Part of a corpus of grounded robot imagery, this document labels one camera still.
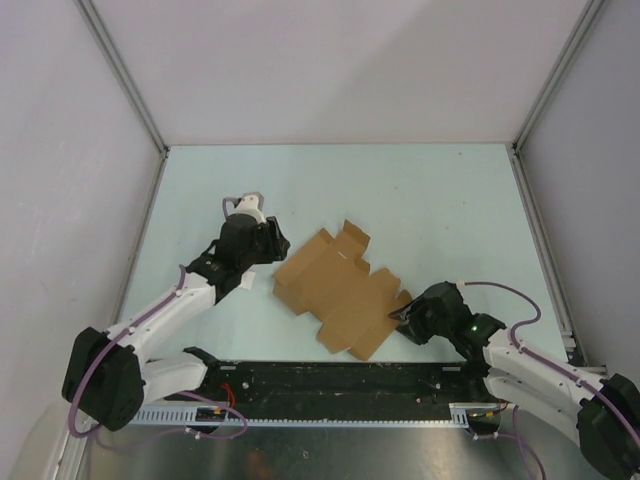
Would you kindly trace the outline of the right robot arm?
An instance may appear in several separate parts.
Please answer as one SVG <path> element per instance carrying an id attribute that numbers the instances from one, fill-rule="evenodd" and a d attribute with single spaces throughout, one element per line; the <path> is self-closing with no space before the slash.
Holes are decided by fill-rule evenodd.
<path id="1" fill-rule="evenodd" d="M 553 426 L 608 479 L 639 473 L 639 389 L 627 377 L 604 378 L 520 339 L 522 322 L 507 326 L 466 305 L 457 284 L 441 282 L 390 312 L 398 331 L 417 345 L 447 339 L 474 367 L 461 376 L 473 401 L 490 395 Z"/>

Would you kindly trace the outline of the brown cardboard box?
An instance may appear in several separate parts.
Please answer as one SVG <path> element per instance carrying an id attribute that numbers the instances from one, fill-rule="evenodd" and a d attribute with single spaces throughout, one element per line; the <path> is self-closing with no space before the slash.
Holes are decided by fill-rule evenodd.
<path id="1" fill-rule="evenodd" d="M 332 354 L 368 361 L 399 322 L 390 314 L 412 300 L 387 268 L 371 270 L 370 236 L 346 220 L 333 236 L 319 230 L 273 274 L 273 294 L 299 316 L 321 323 L 316 339 Z"/>

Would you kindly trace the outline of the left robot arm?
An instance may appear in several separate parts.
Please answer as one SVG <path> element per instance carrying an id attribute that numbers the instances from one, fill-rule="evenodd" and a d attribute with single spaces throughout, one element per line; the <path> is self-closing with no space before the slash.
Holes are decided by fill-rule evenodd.
<path id="1" fill-rule="evenodd" d="M 70 404 L 69 433 L 75 438 L 93 434 L 76 424 L 78 413 L 97 427 L 117 431 L 140 408 L 174 394 L 193 393 L 207 400 L 221 387 L 215 359 L 189 347 L 170 359 L 153 359 L 169 337 L 199 314 L 213 308 L 238 288 L 255 265 L 285 260 L 290 243 L 277 219 L 259 214 L 233 213 L 218 238 L 188 265 L 165 296 L 127 321 L 107 330 L 87 327 L 74 340 L 62 384 Z"/>

